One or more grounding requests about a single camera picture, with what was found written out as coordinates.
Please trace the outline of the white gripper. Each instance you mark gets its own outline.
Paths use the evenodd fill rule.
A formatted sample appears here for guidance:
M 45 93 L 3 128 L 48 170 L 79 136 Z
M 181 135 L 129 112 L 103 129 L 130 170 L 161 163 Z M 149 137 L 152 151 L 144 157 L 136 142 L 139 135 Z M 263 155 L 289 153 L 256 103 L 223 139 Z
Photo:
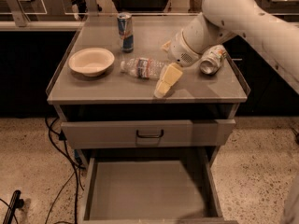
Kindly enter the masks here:
M 156 98 L 165 97 L 178 82 L 183 74 L 181 66 L 189 67 L 200 59 L 200 56 L 185 42 L 183 31 L 176 33 L 170 41 L 161 45 L 161 50 L 167 52 L 168 59 L 176 63 L 170 63 L 163 68 L 154 91 Z

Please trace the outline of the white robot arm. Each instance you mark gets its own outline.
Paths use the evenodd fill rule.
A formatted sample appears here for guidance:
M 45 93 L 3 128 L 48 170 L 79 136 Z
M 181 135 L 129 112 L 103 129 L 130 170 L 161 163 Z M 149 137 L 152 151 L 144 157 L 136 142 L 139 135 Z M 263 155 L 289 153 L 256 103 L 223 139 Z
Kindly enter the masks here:
M 299 29 L 262 10 L 254 0 L 203 0 L 203 11 L 163 48 L 190 66 L 228 35 L 239 35 L 291 87 L 299 89 Z M 289 128 L 274 134 L 263 119 L 242 120 L 216 159 L 216 190 L 224 215 L 239 224 L 299 224 L 298 163 L 287 156 Z

